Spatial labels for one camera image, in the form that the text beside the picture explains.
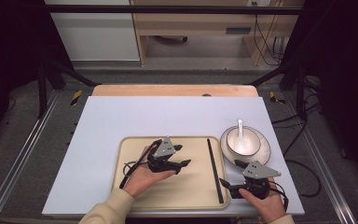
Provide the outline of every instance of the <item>beige sleeve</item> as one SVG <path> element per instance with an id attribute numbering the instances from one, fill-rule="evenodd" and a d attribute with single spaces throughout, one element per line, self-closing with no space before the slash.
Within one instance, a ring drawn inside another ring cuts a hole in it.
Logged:
<path id="1" fill-rule="evenodd" d="M 104 203 L 96 204 L 81 220 L 80 224 L 114 223 L 124 224 L 135 199 L 122 189 L 113 189 Z"/>
<path id="2" fill-rule="evenodd" d="M 284 217 L 280 217 L 278 219 L 276 219 L 273 222 L 270 222 L 269 224 L 294 224 L 295 222 L 293 221 L 292 216 L 290 215 L 286 215 Z"/>

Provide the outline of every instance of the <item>hand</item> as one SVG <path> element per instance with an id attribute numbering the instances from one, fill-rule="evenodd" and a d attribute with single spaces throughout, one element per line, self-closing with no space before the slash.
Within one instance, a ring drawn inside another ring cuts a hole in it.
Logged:
<path id="1" fill-rule="evenodd" d="M 135 198 L 155 183 L 166 179 L 175 173 L 176 172 L 174 170 L 153 173 L 149 167 L 147 167 L 147 164 L 142 164 L 138 166 L 138 168 L 136 168 L 136 170 L 131 174 L 130 179 L 127 181 L 127 184 L 123 189 Z"/>
<path id="2" fill-rule="evenodd" d="M 268 179 L 270 182 L 274 182 L 274 179 L 270 177 Z M 276 189 L 276 185 L 273 183 L 269 183 L 272 189 Z M 251 205 L 257 209 L 260 213 L 260 216 L 266 221 L 270 223 L 275 221 L 280 217 L 286 216 L 286 212 L 284 211 L 281 195 L 277 192 L 270 191 L 269 196 L 264 199 L 260 200 L 256 198 L 251 192 L 246 189 L 240 189 L 240 194 L 246 201 L 248 201 Z"/>

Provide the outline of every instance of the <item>white table surface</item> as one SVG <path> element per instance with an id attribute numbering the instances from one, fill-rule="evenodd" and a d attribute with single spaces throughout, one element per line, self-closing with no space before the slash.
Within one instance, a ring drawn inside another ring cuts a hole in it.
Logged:
<path id="1" fill-rule="evenodd" d="M 261 97 L 199 96 L 91 96 L 89 97 L 42 214 L 83 216 L 107 199 L 119 144 L 129 136 L 215 136 L 243 120 L 260 131 L 271 147 L 267 166 L 282 176 L 275 181 L 289 198 L 287 212 L 304 214 L 293 179 Z M 227 180 L 244 181 L 242 169 L 225 159 Z M 136 211 L 130 217 L 238 217 L 256 216 L 242 199 L 230 199 L 222 210 Z"/>

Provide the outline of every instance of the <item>wooden tray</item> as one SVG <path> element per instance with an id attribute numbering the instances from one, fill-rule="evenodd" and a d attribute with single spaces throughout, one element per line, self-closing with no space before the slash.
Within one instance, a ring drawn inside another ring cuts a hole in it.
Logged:
<path id="1" fill-rule="evenodd" d="M 112 187 L 123 179 L 124 164 L 137 161 L 144 147 L 163 137 L 128 137 L 121 141 Z M 228 192 L 216 186 L 208 141 L 210 140 L 217 176 L 226 179 L 222 151 L 214 137 L 171 137 L 174 145 L 182 145 L 170 161 L 191 160 L 178 175 L 162 180 L 137 197 L 132 210 L 221 209 L 228 204 Z M 218 190 L 221 191 L 219 202 Z"/>

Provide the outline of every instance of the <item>white spoon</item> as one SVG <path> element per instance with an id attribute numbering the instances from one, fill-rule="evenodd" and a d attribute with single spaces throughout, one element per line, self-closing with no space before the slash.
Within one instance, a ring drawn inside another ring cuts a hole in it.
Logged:
<path id="1" fill-rule="evenodd" d="M 235 142 L 235 151 L 241 155 L 247 155 L 246 141 L 243 137 L 242 119 L 238 119 L 238 138 Z"/>

